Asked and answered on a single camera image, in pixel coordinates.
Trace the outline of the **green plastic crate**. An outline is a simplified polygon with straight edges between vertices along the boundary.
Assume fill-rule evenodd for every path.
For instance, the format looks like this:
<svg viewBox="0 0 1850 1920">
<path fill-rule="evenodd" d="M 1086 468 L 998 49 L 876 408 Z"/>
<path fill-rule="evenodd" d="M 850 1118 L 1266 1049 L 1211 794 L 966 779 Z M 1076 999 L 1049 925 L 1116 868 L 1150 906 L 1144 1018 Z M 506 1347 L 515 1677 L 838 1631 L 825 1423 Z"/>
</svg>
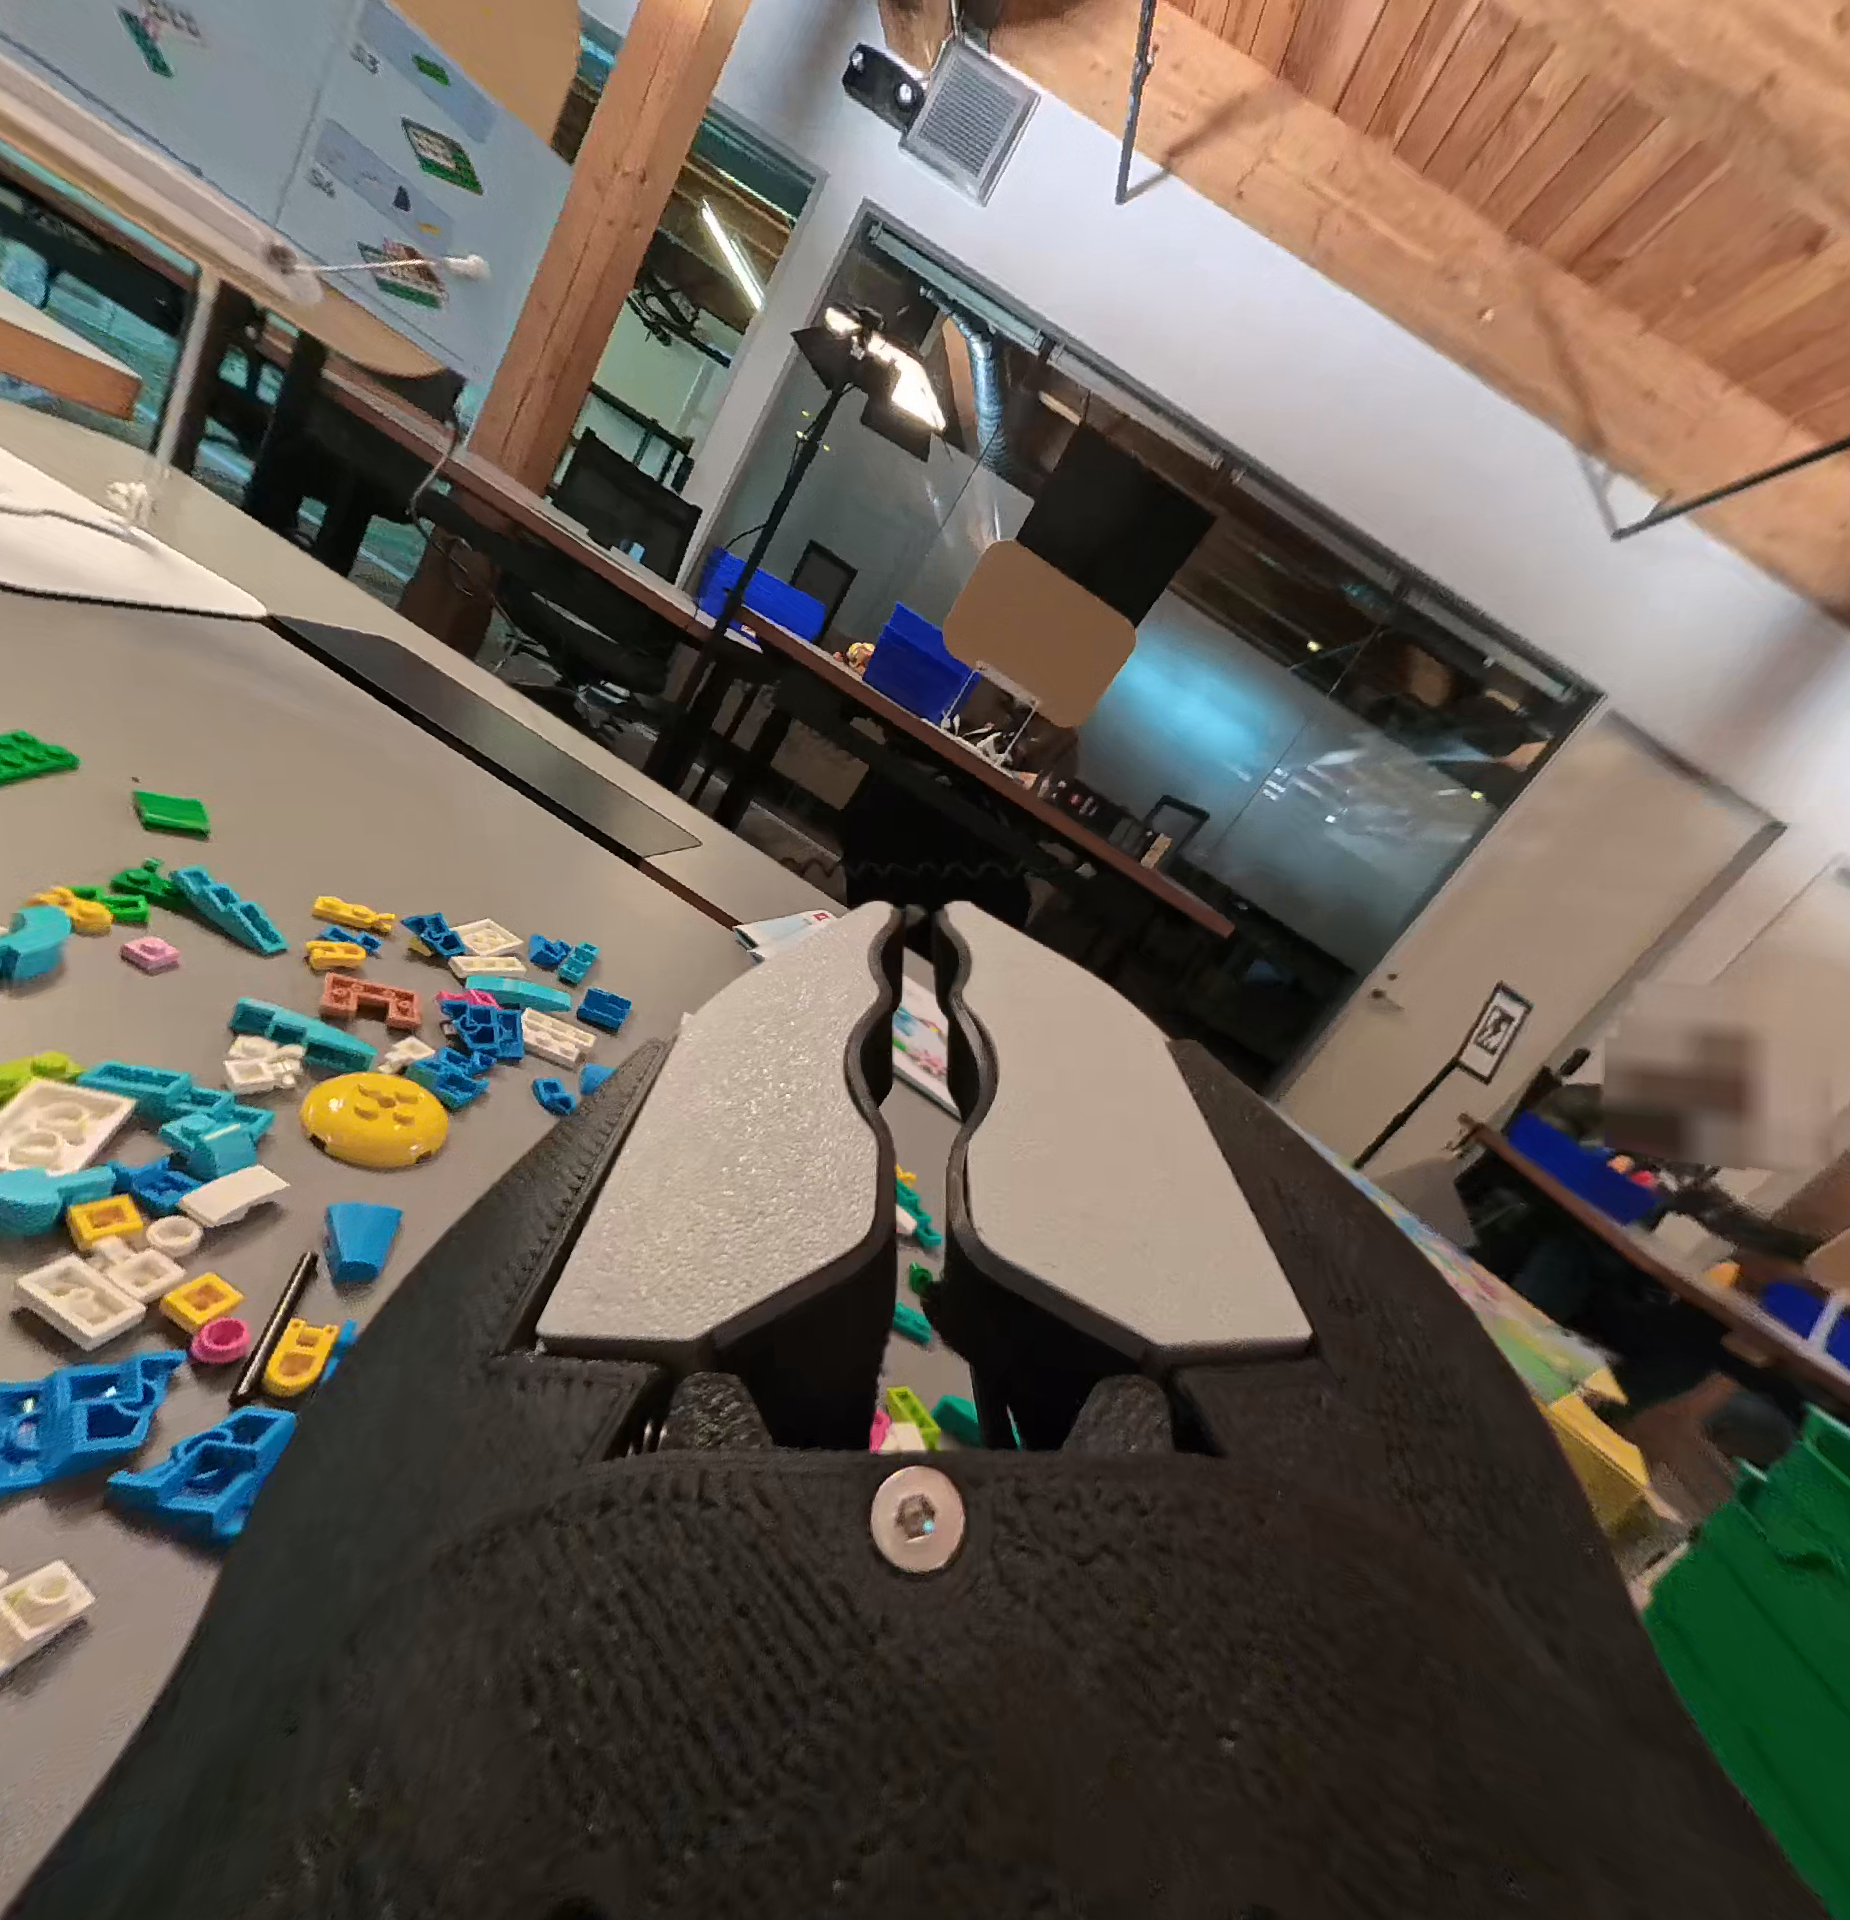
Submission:
<svg viewBox="0 0 1850 1920">
<path fill-rule="evenodd" d="M 1850 1427 L 1808 1408 L 1771 1464 L 1737 1459 L 1729 1501 L 1701 1527 L 1694 1553 L 1774 1596 L 1850 1601 Z"/>
<path fill-rule="evenodd" d="M 1850 1579 L 1693 1553 L 1643 1615 L 1733 1785 L 1829 1914 L 1850 1919 Z"/>
</svg>

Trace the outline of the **wooden top table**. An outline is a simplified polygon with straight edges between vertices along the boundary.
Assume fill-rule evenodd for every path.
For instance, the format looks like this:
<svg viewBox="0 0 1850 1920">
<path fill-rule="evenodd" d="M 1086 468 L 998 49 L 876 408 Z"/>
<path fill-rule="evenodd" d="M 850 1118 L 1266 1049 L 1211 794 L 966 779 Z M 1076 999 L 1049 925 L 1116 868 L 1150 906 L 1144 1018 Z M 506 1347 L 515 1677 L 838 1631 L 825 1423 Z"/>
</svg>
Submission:
<svg viewBox="0 0 1850 1920">
<path fill-rule="evenodd" d="M 1748 1292 L 1711 1281 L 1697 1259 L 1672 1254 L 1637 1225 L 1603 1213 L 1489 1123 L 1462 1117 L 1461 1141 L 1465 1149 L 1485 1152 L 1511 1179 L 1530 1189 L 1547 1208 L 1568 1219 L 1580 1237 L 1603 1245 L 1628 1270 L 1679 1298 L 1685 1309 L 1704 1315 L 1725 1332 L 1726 1353 L 1738 1362 L 1788 1379 L 1817 1405 L 1841 1408 L 1841 1416 L 1850 1423 L 1850 1371 L 1776 1322 Z"/>
<path fill-rule="evenodd" d="M 1141 918 L 1172 915 L 1220 945 L 1235 938 L 1235 925 L 1213 902 L 1112 848 L 958 736 L 866 687 L 823 646 L 739 602 L 731 606 L 731 627 L 715 636 L 719 620 L 699 609 L 682 587 L 658 579 L 616 549 L 598 547 L 569 515 L 469 449 L 453 447 L 444 422 L 432 421 L 342 354 L 323 363 L 312 398 L 359 422 L 368 437 L 398 447 L 420 468 L 438 464 L 441 482 L 467 516 L 467 529 L 459 533 L 462 542 L 509 535 L 563 555 L 609 592 L 665 620 L 699 650 L 710 680 L 772 687 L 772 722 L 802 724 L 828 738 L 843 755 L 857 758 L 868 777 L 904 789 L 918 805 L 985 837 L 1025 868 L 1053 871 L 1057 886 L 1141 898 Z"/>
</svg>

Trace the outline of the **wall air vent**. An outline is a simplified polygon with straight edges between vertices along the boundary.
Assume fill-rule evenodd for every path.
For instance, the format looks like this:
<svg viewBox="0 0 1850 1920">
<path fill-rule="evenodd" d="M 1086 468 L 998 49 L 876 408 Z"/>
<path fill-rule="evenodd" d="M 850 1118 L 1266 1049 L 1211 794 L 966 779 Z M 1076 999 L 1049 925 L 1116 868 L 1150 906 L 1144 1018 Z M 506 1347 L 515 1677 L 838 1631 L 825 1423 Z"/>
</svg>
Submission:
<svg viewBox="0 0 1850 1920">
<path fill-rule="evenodd" d="M 962 199 L 985 206 L 1037 105 L 1032 84 L 971 38 L 955 35 L 923 84 L 923 105 L 901 137 L 901 151 Z"/>
</svg>

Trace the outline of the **black rod piece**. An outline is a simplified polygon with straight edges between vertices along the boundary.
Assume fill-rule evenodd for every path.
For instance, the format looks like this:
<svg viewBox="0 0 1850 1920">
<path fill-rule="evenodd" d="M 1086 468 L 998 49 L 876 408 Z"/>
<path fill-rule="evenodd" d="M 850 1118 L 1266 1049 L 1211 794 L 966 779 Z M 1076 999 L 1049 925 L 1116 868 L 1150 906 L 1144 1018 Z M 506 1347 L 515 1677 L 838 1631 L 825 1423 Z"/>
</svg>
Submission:
<svg viewBox="0 0 1850 1920">
<path fill-rule="evenodd" d="M 317 1248 L 304 1250 L 297 1259 L 289 1275 L 289 1281 L 265 1322 L 262 1332 L 258 1332 L 258 1336 L 253 1343 L 253 1349 L 245 1360 L 239 1383 L 234 1384 L 228 1396 L 230 1408 L 243 1408 L 254 1403 L 262 1394 L 271 1359 L 278 1349 L 284 1332 L 289 1332 L 290 1322 L 299 1315 L 299 1309 L 306 1292 L 310 1291 L 317 1275 L 318 1275 L 318 1250 Z"/>
</svg>

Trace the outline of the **wooden pillar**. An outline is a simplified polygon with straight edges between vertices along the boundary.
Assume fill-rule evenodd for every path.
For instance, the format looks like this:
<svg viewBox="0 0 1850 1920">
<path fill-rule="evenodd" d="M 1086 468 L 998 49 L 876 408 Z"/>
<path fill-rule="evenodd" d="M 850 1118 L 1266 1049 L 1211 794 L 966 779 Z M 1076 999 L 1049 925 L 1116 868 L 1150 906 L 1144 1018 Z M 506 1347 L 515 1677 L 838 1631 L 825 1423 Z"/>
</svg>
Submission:
<svg viewBox="0 0 1850 1920">
<path fill-rule="evenodd" d="M 640 3 L 577 154 L 470 451 L 534 496 L 555 482 L 746 3 Z"/>
</svg>

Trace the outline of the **grey desk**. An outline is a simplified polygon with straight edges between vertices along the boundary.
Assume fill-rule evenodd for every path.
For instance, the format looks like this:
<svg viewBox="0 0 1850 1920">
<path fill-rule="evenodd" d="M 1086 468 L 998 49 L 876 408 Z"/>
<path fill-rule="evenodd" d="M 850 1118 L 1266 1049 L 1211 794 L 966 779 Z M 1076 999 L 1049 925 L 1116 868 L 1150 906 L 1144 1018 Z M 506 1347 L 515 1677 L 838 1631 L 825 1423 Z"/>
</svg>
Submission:
<svg viewBox="0 0 1850 1920">
<path fill-rule="evenodd" d="M 843 906 L 143 449 L 3 398 L 0 449 L 88 503 L 120 479 L 154 482 L 150 526 L 172 552 L 286 622 L 380 636 L 375 660 L 393 650 L 422 660 L 462 691 L 467 713 L 504 714 L 549 744 L 552 770 L 534 775 L 547 792 L 571 765 L 582 770 L 581 800 L 603 794 L 616 809 L 607 842 L 587 837 L 277 627 L 0 591 L 0 733 L 80 758 L 74 772 L 0 789 L 0 921 L 45 886 L 106 883 L 154 856 L 200 862 L 256 901 L 290 948 L 254 956 L 159 912 L 154 930 L 183 963 L 148 976 L 122 963 L 124 935 L 74 935 L 49 978 L 0 984 L 0 1064 L 62 1050 L 87 1066 L 124 1060 L 219 1087 L 239 999 L 317 1008 L 304 945 L 328 926 L 312 915 L 325 896 L 395 918 L 441 911 L 453 925 L 493 918 L 524 936 L 597 942 L 595 978 L 632 1003 L 624 1039 L 598 1047 L 616 1064 L 746 973 L 736 925 Z M 143 791 L 205 802 L 210 837 L 143 831 L 133 800 Z M 286 1100 L 262 1158 L 289 1193 L 206 1237 L 198 1267 L 243 1291 L 258 1331 L 321 1243 L 328 1205 L 397 1206 L 393 1262 L 367 1298 L 342 1300 L 321 1279 L 306 1302 L 368 1324 L 464 1210 L 555 1133 L 530 1078 L 504 1069 L 432 1165 L 398 1173 L 328 1162 Z M 0 1683 L 0 1917 L 131 1742 L 223 1569 L 219 1555 L 113 1513 L 104 1476 L 0 1501 L 0 1569 L 55 1562 L 97 1604 Z"/>
</svg>

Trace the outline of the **white desk pad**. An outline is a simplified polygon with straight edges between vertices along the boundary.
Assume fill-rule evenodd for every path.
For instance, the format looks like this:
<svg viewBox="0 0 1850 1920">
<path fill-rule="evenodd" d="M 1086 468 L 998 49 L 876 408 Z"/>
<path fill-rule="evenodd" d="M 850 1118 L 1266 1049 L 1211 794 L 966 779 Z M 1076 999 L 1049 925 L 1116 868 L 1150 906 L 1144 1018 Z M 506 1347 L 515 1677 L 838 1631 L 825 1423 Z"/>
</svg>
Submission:
<svg viewBox="0 0 1850 1920">
<path fill-rule="evenodd" d="M 3 447 L 0 589 L 106 609 L 266 619 L 253 592 Z"/>
</svg>

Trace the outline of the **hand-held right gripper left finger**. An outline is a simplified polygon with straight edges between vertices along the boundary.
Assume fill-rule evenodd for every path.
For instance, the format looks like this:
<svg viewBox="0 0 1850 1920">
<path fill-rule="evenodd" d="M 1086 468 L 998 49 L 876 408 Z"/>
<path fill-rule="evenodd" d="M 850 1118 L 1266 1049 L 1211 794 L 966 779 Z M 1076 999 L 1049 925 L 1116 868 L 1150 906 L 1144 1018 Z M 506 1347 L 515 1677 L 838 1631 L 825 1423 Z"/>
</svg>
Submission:
<svg viewBox="0 0 1850 1920">
<path fill-rule="evenodd" d="M 846 912 L 682 1020 L 534 1324 L 544 1347 L 731 1347 L 897 1261 L 906 916 Z"/>
</svg>

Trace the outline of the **sign on black stand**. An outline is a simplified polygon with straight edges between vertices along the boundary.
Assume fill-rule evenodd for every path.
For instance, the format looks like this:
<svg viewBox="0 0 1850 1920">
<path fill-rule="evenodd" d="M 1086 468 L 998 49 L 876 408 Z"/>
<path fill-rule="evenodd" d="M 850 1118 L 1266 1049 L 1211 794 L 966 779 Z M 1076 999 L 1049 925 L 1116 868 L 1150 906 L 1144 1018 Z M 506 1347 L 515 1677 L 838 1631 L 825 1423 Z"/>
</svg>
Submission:
<svg viewBox="0 0 1850 1920">
<path fill-rule="evenodd" d="M 1535 1005 L 1522 992 L 1509 982 L 1499 982 L 1457 1053 L 1452 1053 L 1425 1087 L 1384 1123 L 1377 1136 L 1351 1158 L 1351 1169 L 1364 1173 L 1455 1078 L 1466 1078 L 1476 1087 L 1489 1088 L 1512 1055 L 1532 1012 Z"/>
</svg>

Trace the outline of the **grey door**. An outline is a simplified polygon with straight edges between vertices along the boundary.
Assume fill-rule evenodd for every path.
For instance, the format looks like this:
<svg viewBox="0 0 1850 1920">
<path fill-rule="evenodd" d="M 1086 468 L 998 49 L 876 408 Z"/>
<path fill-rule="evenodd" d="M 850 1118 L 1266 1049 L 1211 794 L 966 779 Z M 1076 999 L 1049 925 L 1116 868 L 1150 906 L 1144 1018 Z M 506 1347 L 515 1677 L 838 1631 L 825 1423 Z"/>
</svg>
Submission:
<svg viewBox="0 0 1850 1920">
<path fill-rule="evenodd" d="M 1600 711 L 1377 965 L 1274 1097 L 1347 1162 L 1458 1053 L 1492 988 L 1535 1012 L 1492 1085 L 1465 1076 L 1366 1173 L 1445 1158 L 1514 1108 L 1771 853 L 1784 827 Z"/>
</svg>

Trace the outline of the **tan holder board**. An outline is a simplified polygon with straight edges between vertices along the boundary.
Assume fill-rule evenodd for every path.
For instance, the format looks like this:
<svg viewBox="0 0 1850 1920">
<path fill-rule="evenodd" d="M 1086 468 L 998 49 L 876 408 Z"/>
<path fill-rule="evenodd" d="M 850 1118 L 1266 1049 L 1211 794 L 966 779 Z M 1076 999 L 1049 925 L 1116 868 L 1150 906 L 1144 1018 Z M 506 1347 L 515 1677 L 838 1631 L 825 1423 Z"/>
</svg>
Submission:
<svg viewBox="0 0 1850 1920">
<path fill-rule="evenodd" d="M 943 622 L 951 659 L 1081 730 L 1136 650 L 1136 627 L 1016 541 L 987 547 Z"/>
</svg>

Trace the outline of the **studio light on stand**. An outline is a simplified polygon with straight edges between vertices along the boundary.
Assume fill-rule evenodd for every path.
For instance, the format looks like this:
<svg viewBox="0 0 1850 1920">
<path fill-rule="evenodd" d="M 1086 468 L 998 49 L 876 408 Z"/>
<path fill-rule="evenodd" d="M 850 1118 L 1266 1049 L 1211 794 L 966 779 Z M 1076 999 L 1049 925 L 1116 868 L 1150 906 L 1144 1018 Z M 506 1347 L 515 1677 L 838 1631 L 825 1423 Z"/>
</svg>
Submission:
<svg viewBox="0 0 1850 1920">
<path fill-rule="evenodd" d="M 701 701 L 710 692 L 716 673 L 736 660 L 731 636 L 746 610 L 751 584 L 767 562 L 845 405 L 861 396 L 865 430 L 918 463 L 929 461 L 932 445 L 944 430 L 939 396 L 923 363 L 884 333 L 883 317 L 875 308 L 831 303 L 818 322 L 794 330 L 792 343 L 802 363 L 821 378 L 823 402 L 797 439 L 791 467 L 768 516 L 755 531 L 739 575 L 721 594 L 716 619 L 708 636 L 699 642 L 696 662 L 672 711 L 672 720 L 654 741 L 647 760 L 647 777 L 676 796 L 684 791 L 699 743 L 710 726 L 703 719 Z"/>
</svg>

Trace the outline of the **yellow round dome brick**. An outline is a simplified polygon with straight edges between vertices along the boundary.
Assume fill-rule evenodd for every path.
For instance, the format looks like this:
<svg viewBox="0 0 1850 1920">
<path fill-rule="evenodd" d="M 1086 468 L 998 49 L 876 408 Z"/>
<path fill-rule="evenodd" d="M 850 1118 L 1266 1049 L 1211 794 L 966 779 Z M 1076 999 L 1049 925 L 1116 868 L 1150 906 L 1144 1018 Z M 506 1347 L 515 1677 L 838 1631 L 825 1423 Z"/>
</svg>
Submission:
<svg viewBox="0 0 1850 1920">
<path fill-rule="evenodd" d="M 419 1169 L 444 1151 L 453 1130 L 451 1111 L 434 1093 L 379 1070 L 321 1080 L 303 1097 L 299 1123 L 323 1155 L 368 1173 Z"/>
</svg>

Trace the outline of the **instruction page on holder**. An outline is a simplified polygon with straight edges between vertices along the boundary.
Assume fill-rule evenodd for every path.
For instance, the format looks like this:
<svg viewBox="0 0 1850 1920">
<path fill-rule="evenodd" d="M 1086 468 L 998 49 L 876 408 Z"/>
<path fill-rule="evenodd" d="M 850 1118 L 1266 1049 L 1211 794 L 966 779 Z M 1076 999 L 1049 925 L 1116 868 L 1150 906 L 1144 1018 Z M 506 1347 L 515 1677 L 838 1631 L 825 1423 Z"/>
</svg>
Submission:
<svg viewBox="0 0 1850 1920">
<path fill-rule="evenodd" d="M 363 368 L 485 386 L 581 54 L 577 3 L 0 3 L 0 143 Z"/>
</svg>

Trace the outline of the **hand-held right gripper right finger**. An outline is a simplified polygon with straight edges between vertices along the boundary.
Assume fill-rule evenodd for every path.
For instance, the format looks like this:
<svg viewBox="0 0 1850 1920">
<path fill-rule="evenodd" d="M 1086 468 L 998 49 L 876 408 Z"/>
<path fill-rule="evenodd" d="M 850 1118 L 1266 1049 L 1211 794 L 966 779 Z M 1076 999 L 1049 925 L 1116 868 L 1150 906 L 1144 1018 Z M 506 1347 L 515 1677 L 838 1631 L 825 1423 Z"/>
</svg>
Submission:
<svg viewBox="0 0 1850 1920">
<path fill-rule="evenodd" d="M 961 1115 L 951 1243 L 1143 1366 L 1304 1353 L 1315 1331 L 1168 1037 L 1104 978 L 953 902 L 934 925 Z"/>
</svg>

